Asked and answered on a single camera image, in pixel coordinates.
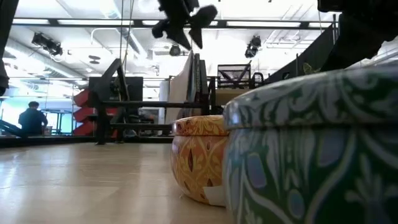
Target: ceiling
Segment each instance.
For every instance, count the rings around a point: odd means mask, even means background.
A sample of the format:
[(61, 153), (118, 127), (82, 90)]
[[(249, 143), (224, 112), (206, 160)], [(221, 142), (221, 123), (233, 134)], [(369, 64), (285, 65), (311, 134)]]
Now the ceiling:
[[(214, 4), (218, 8), (217, 19), (316, 22), (333, 18), (331, 13), (317, 11), (316, 0), (200, 0), (200, 4)], [(157, 0), (19, 0), (16, 17), (114, 19), (116, 16), (130, 19), (131, 15), (132, 19), (162, 19), (165, 16), (158, 7)], [(49, 59), (49, 55), (31, 44), (35, 32), (61, 43), (64, 54), (53, 58), (52, 63), (57, 63), (53, 67), (59, 70), (73, 71), (72, 74), (66, 72), (69, 76), (60, 72), (64, 77), (99, 76), (115, 58), (127, 55), (127, 75), (168, 78), (176, 75), (186, 60), (184, 56), (169, 56), (172, 42), (165, 37), (154, 39), (150, 28), (131, 30), (131, 38), (143, 50), (137, 54), (116, 29), (13, 26), (10, 38), (32, 50), (28, 56), (37, 60), (42, 60), (41, 56)], [(252, 60), (252, 71), (272, 74), (302, 53), (320, 33), (321, 30), (204, 29), (203, 49), (194, 46), (193, 50), (206, 60), (207, 74), (216, 75), (218, 64), (248, 63), (249, 59), (244, 57), (246, 46), (254, 35), (259, 35), (262, 50)], [(387, 44), (381, 55), (389, 54), (396, 47), (396, 43)], [(89, 55), (100, 57), (100, 63), (90, 63)], [(159, 86), (159, 82), (148, 80), (145, 86)], [(156, 88), (144, 90), (144, 97), (158, 94)]]

